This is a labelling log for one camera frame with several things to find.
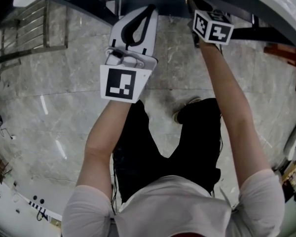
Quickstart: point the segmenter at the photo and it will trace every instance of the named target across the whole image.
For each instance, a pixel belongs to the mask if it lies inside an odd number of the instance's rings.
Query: person
[[[63,213],[64,237],[274,237],[284,217],[279,179],[263,154],[249,103],[216,46],[200,41],[216,98],[174,114],[180,143],[164,158],[141,101],[110,101],[85,146],[76,188]],[[239,204],[211,196],[221,172],[221,115],[240,189]],[[122,199],[111,207],[110,157]]]

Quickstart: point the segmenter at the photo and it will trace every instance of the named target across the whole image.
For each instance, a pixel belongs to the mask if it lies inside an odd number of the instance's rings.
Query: gray tile floor
[[[53,6],[55,20],[63,11]],[[172,121],[172,111],[193,96],[214,97],[204,60],[194,49],[186,24],[184,19],[160,17],[154,52],[159,64],[142,95],[150,131],[166,157],[180,139],[181,127]],[[87,135],[107,104],[100,97],[99,66],[105,62],[110,31],[110,27],[69,10],[67,50],[25,57],[21,66],[2,73],[3,126],[17,139],[0,135],[0,153],[19,176],[65,180],[59,184],[74,186]],[[249,100],[264,152],[275,165],[296,124],[296,68],[263,54],[262,44],[251,41],[231,41],[223,47],[223,54]],[[224,122],[222,139],[218,161],[222,177],[216,194],[221,196],[221,187],[235,204],[239,191]]]

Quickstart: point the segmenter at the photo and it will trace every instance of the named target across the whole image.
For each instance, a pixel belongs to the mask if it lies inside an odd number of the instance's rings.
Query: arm
[[[77,186],[88,185],[112,197],[110,157],[122,133],[131,104],[110,101],[88,136]]]
[[[249,103],[222,54],[200,41],[200,48],[226,124],[239,187],[250,176],[270,166],[262,152]]]

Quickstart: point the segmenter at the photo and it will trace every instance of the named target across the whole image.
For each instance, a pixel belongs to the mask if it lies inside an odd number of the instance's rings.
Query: shoe
[[[200,97],[196,97],[196,98],[193,98],[191,101],[189,101],[186,105],[194,104],[194,103],[197,103],[197,102],[200,102],[200,101],[202,101],[202,99],[201,99]],[[178,122],[178,114],[179,114],[180,110],[182,110],[182,108],[179,109],[178,111],[176,111],[176,112],[172,115],[172,118],[173,118],[174,122],[177,123],[177,124],[180,124],[180,123]]]

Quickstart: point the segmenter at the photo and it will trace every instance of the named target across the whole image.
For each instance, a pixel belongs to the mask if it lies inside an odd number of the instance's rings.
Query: white t-shirt
[[[166,176],[136,192],[116,216],[101,191],[77,186],[63,213],[63,237],[171,237],[196,233],[205,237],[275,237],[284,217],[278,177],[262,170],[240,189],[232,211],[199,185]]]

